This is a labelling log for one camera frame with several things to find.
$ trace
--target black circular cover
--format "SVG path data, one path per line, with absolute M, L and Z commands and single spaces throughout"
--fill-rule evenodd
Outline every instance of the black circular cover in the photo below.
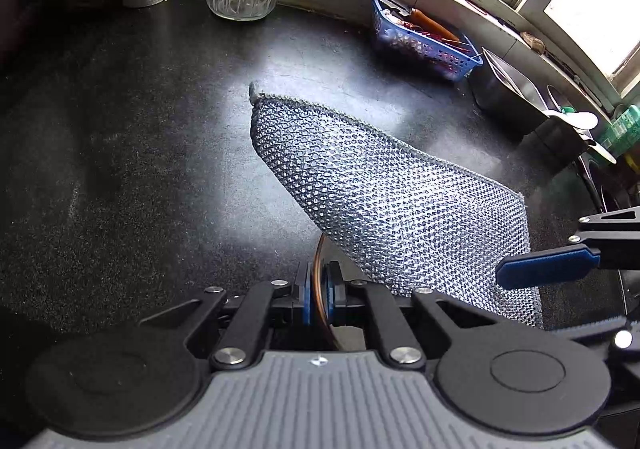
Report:
M 547 435 L 590 422 L 609 395 L 609 370 L 590 349 L 505 321 L 460 330 L 438 363 L 443 395 L 500 431 Z
M 175 333 L 137 327 L 62 343 L 27 376 L 31 405 L 53 429 L 121 437 L 184 409 L 200 387 L 196 359 Z

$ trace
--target white spoon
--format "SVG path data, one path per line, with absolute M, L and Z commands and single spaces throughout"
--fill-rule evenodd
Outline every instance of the white spoon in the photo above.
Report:
M 543 112 L 547 117 L 557 117 L 567 124 L 579 130 L 592 130 L 598 125 L 598 118 L 591 112 L 576 112 L 574 114 L 564 114 L 555 110 L 545 110 Z

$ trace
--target window pane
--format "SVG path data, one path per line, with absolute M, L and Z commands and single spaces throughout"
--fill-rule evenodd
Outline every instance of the window pane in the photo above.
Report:
M 605 75 L 640 41 L 640 0 L 551 0 L 545 12 Z

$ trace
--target blue gripper pad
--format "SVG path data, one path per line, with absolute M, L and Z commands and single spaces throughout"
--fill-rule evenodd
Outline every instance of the blue gripper pad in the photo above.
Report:
M 513 290 L 575 281 L 585 277 L 599 263 L 600 252 L 593 252 L 584 244 L 508 255 L 495 267 L 495 282 Z

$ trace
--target knife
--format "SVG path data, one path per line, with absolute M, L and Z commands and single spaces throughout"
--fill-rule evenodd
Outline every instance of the knife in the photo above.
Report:
M 429 16 L 427 16 L 421 10 L 415 9 L 413 7 L 409 7 L 407 6 L 407 4 L 402 3 L 400 0 L 379 0 L 379 1 L 384 3 L 386 6 L 396 9 L 402 17 L 408 19 L 409 23 L 418 25 L 424 30 L 426 30 L 427 32 L 432 32 L 434 34 L 440 35 L 445 39 L 451 39 L 453 41 L 460 42 L 460 38 L 458 36 L 456 36 L 452 32 L 449 32 L 446 28 L 444 28 L 438 22 L 434 22 Z

